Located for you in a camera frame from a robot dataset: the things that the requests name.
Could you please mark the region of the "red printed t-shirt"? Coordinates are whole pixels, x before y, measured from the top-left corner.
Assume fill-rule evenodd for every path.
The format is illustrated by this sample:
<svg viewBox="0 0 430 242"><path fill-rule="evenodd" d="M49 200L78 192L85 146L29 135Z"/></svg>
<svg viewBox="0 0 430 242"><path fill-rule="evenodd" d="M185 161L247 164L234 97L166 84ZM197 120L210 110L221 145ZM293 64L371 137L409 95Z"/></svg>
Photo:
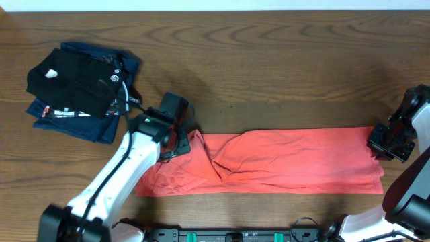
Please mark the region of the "red printed t-shirt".
<svg viewBox="0 0 430 242"><path fill-rule="evenodd" d="M369 127L189 133L191 151L157 163L137 196L293 193L381 194L384 171L366 140Z"/></svg>

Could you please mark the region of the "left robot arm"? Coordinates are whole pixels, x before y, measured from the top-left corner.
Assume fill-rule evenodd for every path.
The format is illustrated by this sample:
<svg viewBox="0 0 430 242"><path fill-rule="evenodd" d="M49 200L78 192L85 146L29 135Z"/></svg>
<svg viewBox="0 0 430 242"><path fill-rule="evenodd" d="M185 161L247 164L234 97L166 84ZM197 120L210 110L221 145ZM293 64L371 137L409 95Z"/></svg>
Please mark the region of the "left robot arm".
<svg viewBox="0 0 430 242"><path fill-rule="evenodd" d="M78 196L64 208L45 209L38 241L144 241L144 229L115 219L146 171L189 148L187 122L141 114L128 120L127 128L113 157Z"/></svg>

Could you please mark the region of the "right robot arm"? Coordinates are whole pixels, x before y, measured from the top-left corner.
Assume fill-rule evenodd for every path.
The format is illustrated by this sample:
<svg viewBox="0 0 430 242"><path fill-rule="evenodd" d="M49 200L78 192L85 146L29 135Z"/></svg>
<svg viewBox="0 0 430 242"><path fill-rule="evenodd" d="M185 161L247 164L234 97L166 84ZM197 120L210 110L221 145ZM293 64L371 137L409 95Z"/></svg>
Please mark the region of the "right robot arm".
<svg viewBox="0 0 430 242"><path fill-rule="evenodd" d="M429 238L429 104L411 124L419 157L388 188L381 205L333 223L321 241L393 241Z"/></svg>

